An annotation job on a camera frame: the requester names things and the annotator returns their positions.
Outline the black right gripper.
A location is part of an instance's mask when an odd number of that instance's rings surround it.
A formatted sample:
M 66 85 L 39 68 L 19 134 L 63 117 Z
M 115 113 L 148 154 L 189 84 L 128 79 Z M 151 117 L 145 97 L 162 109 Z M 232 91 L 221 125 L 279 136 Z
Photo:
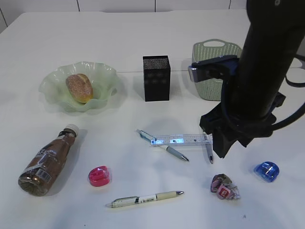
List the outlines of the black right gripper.
M 282 106 L 285 99 L 286 96 L 278 92 L 267 116 L 254 121 L 224 115 L 222 104 L 219 103 L 210 112 L 202 115 L 200 127 L 208 134 L 213 133 L 213 150 L 220 158 L 224 158 L 237 140 L 247 146 L 254 138 L 268 137 L 266 128 L 276 122 L 272 111 Z

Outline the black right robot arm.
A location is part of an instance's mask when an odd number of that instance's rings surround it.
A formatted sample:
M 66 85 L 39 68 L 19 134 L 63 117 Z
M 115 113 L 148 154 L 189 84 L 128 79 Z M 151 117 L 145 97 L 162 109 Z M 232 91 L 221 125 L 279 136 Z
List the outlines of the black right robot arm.
M 220 103 L 200 120 L 220 158 L 235 142 L 247 146 L 255 138 L 270 137 L 305 113 L 300 107 L 280 122 L 273 115 L 285 100 L 279 88 L 305 36 L 304 1 L 249 0 L 246 11 L 250 27 L 241 56 L 192 65 L 199 80 L 223 81 Z

